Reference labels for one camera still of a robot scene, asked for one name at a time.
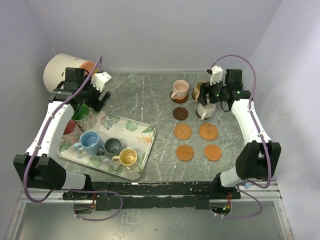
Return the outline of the hidden light wood coaster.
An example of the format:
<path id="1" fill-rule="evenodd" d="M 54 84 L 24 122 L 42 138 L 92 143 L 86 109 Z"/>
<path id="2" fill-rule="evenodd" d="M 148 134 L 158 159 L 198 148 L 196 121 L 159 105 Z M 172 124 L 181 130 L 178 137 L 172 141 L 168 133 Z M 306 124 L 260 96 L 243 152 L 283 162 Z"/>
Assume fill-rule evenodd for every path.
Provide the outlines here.
<path id="1" fill-rule="evenodd" d="M 218 161 L 222 157 L 221 149 L 215 144 L 209 144 L 204 148 L 204 155 L 209 161 Z"/>

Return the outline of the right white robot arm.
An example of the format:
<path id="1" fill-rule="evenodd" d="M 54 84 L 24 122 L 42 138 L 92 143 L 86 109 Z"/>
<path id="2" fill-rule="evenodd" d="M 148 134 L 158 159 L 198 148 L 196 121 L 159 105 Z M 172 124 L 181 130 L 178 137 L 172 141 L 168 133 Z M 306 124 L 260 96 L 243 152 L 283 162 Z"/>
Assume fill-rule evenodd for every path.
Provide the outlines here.
<path id="1" fill-rule="evenodd" d="M 213 66 L 207 70 L 210 80 L 200 85 L 197 101 L 208 104 L 226 103 L 235 116 L 244 139 L 244 148 L 235 161 L 235 166 L 218 175 L 220 182 L 212 186 L 212 193 L 218 199 L 229 194 L 245 182 L 265 180 L 267 188 L 275 173 L 281 153 L 281 145 L 274 142 L 264 131 L 256 113 L 251 91 L 244 90 L 242 70 L 223 70 Z"/>

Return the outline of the smooth light wood coaster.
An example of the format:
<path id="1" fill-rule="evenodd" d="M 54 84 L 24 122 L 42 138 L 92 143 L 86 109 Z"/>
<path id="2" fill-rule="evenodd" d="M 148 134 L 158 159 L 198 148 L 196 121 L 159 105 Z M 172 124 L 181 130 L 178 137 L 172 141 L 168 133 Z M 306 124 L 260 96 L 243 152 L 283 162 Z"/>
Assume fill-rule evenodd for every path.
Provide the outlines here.
<path id="1" fill-rule="evenodd" d="M 190 161 L 194 156 L 194 150 L 191 146 L 187 144 L 182 144 L 176 149 L 176 156 L 179 160 L 183 162 Z"/>

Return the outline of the tan brown mug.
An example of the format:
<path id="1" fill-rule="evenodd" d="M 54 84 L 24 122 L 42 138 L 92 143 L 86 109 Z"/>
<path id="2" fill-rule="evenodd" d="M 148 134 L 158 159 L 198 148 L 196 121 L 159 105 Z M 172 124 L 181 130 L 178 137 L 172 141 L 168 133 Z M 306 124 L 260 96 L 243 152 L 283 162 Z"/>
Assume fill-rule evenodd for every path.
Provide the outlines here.
<path id="1" fill-rule="evenodd" d="M 200 95 L 200 86 L 201 84 L 205 84 L 205 83 L 206 83 L 205 81 L 199 81 L 193 87 L 191 96 L 196 103 L 198 102 L 198 97 Z"/>

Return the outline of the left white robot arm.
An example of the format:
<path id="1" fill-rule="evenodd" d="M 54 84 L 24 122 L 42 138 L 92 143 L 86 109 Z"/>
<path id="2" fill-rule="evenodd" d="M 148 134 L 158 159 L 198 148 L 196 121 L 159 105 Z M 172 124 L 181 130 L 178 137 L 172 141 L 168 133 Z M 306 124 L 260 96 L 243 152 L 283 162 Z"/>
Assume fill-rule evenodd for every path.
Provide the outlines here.
<path id="1" fill-rule="evenodd" d="M 66 171 L 56 158 L 67 123 L 75 111 L 85 104 L 99 112 L 111 96 L 107 91 L 111 78 L 107 72 L 89 75 L 83 68 L 65 69 L 64 81 L 50 94 L 44 121 L 33 143 L 25 154 L 14 157 L 13 165 L 24 189 L 75 189 L 83 200 L 93 195 L 90 176 Z"/>

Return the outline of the beige mug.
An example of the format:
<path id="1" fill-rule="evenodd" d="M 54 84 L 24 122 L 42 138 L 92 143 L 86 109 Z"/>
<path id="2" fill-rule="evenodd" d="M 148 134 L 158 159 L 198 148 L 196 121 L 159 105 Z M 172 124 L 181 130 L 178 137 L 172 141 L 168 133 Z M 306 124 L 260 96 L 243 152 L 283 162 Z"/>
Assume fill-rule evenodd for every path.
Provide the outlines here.
<path id="1" fill-rule="evenodd" d="M 209 103 L 203 106 L 201 103 L 198 104 L 196 111 L 201 116 L 201 121 L 211 118 L 216 112 L 216 105 Z"/>

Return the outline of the large woven rattan coaster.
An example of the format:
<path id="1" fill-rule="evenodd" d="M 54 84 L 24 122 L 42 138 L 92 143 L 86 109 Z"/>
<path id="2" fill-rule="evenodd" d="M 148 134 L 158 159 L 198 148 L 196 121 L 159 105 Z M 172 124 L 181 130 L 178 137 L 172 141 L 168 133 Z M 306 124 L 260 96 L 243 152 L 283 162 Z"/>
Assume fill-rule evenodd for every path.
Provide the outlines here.
<path id="1" fill-rule="evenodd" d="M 218 128 L 214 124 L 207 122 L 199 126 L 198 133 L 206 141 L 213 141 L 219 135 Z"/>

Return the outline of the pink mug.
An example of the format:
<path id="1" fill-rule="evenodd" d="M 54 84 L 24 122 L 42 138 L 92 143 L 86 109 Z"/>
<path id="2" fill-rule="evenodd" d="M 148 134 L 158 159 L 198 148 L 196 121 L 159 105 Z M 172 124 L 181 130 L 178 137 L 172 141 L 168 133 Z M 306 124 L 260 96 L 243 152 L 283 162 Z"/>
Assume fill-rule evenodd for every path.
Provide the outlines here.
<path id="1" fill-rule="evenodd" d="M 188 90 L 189 84 L 185 80 L 176 80 L 170 97 L 173 100 L 183 100 L 187 96 Z"/>

